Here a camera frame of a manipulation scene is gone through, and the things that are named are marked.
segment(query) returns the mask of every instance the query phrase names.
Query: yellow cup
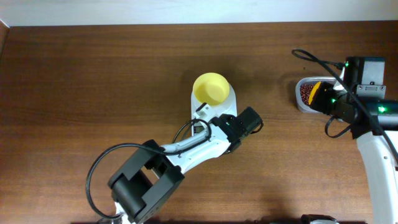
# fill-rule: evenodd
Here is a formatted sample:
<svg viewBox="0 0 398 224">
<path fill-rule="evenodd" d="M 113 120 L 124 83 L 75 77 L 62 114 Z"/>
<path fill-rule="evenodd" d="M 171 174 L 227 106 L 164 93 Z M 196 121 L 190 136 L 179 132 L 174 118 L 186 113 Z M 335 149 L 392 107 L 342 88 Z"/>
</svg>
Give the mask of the yellow cup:
<svg viewBox="0 0 398 224">
<path fill-rule="evenodd" d="M 193 94 L 200 103 L 216 106 L 224 102 L 229 95 L 229 83 L 220 74 L 205 73 L 193 84 Z"/>
</svg>

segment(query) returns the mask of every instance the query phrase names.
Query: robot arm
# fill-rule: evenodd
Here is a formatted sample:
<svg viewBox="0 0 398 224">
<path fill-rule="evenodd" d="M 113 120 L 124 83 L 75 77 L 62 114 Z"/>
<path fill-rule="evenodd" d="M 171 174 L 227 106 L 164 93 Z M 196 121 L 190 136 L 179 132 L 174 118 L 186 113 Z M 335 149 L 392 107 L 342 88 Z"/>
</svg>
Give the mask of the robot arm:
<svg viewBox="0 0 398 224">
<path fill-rule="evenodd" d="M 336 90 L 329 83 L 315 85 L 310 95 L 310 107 L 350 124 L 349 128 L 358 143 L 368 176 L 374 222 L 396 224 L 398 157 L 393 147 L 398 146 L 398 102 L 384 100 L 386 87 L 383 85 L 383 58 L 348 57 L 345 65 L 343 82 L 351 87 L 350 91 L 385 130 L 391 144 L 388 145 L 385 137 L 381 136 L 380 129 L 370 122 L 369 117 L 346 91 Z"/>
<path fill-rule="evenodd" d="M 386 131 L 395 147 L 398 131 Z M 368 132 L 356 140 L 368 176 L 374 222 L 398 222 L 398 164 L 385 139 Z"/>
<path fill-rule="evenodd" d="M 144 143 L 163 152 L 180 154 L 165 156 L 139 148 L 110 178 L 109 188 L 117 210 L 123 212 L 124 222 L 143 223 L 157 213 L 184 179 L 184 173 L 200 163 L 233 152 L 241 141 L 260 126 L 262 119 L 250 107 L 237 117 L 230 114 L 216 116 L 212 108 L 203 104 L 194 114 L 208 124 L 202 132 L 180 142 L 159 146 L 154 140 Z M 151 169 L 159 178 L 152 184 L 141 168 Z"/>
</svg>

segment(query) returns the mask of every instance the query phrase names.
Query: white wall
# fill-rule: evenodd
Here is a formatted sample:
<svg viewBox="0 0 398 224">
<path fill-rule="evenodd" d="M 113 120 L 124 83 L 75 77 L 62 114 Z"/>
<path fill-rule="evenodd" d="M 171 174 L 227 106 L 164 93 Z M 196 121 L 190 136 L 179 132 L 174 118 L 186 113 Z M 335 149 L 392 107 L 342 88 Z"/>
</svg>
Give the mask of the white wall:
<svg viewBox="0 0 398 224">
<path fill-rule="evenodd" d="M 9 26 L 398 19 L 398 0 L 0 0 Z"/>
</svg>

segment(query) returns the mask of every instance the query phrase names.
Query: food container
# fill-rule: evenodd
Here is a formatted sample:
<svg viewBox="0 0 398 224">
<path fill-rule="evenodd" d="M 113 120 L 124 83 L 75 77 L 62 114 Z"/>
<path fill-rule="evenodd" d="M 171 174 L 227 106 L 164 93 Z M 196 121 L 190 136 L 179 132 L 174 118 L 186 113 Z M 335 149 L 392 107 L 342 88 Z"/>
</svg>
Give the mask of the food container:
<svg viewBox="0 0 398 224">
<path fill-rule="evenodd" d="M 317 112 L 316 110 L 311 109 L 306 104 L 304 104 L 304 102 L 301 99 L 301 92 L 300 92 L 301 85 L 304 85 L 304 84 L 315 85 L 319 81 L 328 82 L 333 85 L 336 83 L 336 79 L 333 77 L 308 77 L 308 78 L 303 78 L 302 80 L 300 80 L 297 83 L 297 85 L 296 85 L 296 100 L 297 100 L 297 107 L 301 112 L 303 112 L 303 113 L 320 113 L 320 112 Z"/>
<path fill-rule="evenodd" d="M 217 116 L 237 116 L 235 91 L 220 74 L 205 73 L 195 80 L 191 94 L 192 118 L 195 118 L 193 114 L 202 103 L 209 104 Z"/>
</svg>

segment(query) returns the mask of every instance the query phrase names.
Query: white base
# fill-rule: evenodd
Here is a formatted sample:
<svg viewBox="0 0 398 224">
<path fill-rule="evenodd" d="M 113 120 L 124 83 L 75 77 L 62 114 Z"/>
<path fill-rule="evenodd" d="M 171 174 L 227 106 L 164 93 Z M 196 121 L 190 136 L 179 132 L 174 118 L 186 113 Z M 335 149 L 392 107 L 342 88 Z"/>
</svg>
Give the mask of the white base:
<svg viewBox="0 0 398 224">
<path fill-rule="evenodd" d="M 202 105 L 197 98 L 195 97 L 195 94 L 191 94 L 191 119 L 195 118 L 195 112 L 196 110 Z M 222 104 L 219 104 L 217 106 L 211 106 L 211 109 L 215 111 L 215 116 L 220 116 L 221 114 L 230 114 L 233 116 L 238 115 L 238 111 L 236 110 L 236 95 L 235 91 L 232 88 L 231 84 L 229 84 L 229 95 L 228 97 L 224 100 Z"/>
<path fill-rule="evenodd" d="M 398 131 L 386 131 L 395 147 L 398 146 Z M 377 224 L 398 223 L 398 171 L 386 140 L 368 132 L 357 140 L 368 176 L 374 222 Z"/>
</svg>

